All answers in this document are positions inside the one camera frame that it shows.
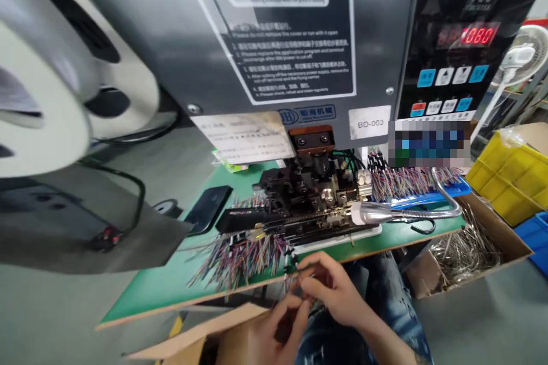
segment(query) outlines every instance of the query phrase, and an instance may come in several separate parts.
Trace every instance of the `gray floor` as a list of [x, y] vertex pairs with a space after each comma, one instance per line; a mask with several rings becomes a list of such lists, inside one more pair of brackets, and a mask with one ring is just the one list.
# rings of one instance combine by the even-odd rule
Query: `gray floor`
[[[210, 151], [196, 129], [183, 129], [110, 165], [142, 178], [149, 204], [176, 198], [187, 208], [213, 170]], [[134, 275], [69, 276], [0, 266], [0, 363], [127, 364], [124, 352], [164, 339], [174, 320], [164, 314], [94, 331]], [[415, 301], [415, 307], [438, 364], [547, 363], [548, 282], [528, 261]]]

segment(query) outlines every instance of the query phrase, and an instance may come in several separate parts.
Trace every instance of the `blue tray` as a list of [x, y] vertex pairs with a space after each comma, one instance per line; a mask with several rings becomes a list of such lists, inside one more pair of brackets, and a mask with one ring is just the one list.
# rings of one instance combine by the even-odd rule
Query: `blue tray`
[[[470, 194], [472, 192], [472, 188], [470, 187], [470, 185], [468, 185], [468, 183], [462, 177], [459, 177], [459, 179], [461, 180], [461, 182], [459, 182], [458, 184], [448, 185], [445, 187], [447, 194], [449, 194], [452, 197], [458, 197], [461, 195]], [[431, 202], [440, 202], [440, 201], [445, 201], [445, 198], [443, 197], [442, 194], [435, 191], [428, 194], [422, 194], [422, 195], [417, 195], [417, 196], [412, 196], [407, 198], [401, 198], [399, 200], [393, 200], [390, 203], [390, 206], [392, 208], [399, 209], [399, 208], [409, 208], [409, 207], [413, 207], [421, 204], [430, 204]]]
[[548, 277], [548, 212], [539, 212], [514, 232], [535, 252], [529, 259]]

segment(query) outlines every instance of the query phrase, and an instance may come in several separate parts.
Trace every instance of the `hand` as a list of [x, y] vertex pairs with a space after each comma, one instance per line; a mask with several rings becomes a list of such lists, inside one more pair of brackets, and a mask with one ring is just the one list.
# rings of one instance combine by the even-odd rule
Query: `hand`
[[[295, 363], [297, 349], [307, 328], [309, 301], [288, 294], [268, 316], [257, 322], [248, 334], [248, 362], [250, 365], [286, 365]], [[285, 344], [275, 338], [283, 326], [291, 328]]]
[[374, 315], [343, 266], [325, 252], [307, 256], [297, 268], [302, 270], [299, 282], [303, 298], [320, 299], [339, 324], [358, 328], [366, 317]]

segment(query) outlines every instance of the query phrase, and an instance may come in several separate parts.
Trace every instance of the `company logo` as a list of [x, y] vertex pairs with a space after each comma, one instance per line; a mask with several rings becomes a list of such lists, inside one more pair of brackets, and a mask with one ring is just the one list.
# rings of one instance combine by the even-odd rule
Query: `company logo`
[[333, 120], [337, 117], [335, 106], [333, 104], [313, 107], [299, 107], [295, 109], [282, 108], [278, 110], [278, 113], [280, 113], [281, 122], [284, 123], [284, 125]]
[[299, 120], [299, 114], [289, 108], [282, 108], [278, 110], [280, 113], [281, 122], [285, 125], [295, 124]]

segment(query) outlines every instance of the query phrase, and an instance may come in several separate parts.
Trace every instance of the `electric fan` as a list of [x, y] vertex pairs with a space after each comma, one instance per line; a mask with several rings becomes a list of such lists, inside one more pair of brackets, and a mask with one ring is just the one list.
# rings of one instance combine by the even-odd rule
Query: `electric fan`
[[472, 133], [470, 143], [476, 139], [504, 89], [531, 78], [546, 63], [547, 58], [548, 30], [535, 25], [522, 26], [491, 81], [491, 85], [498, 88]]

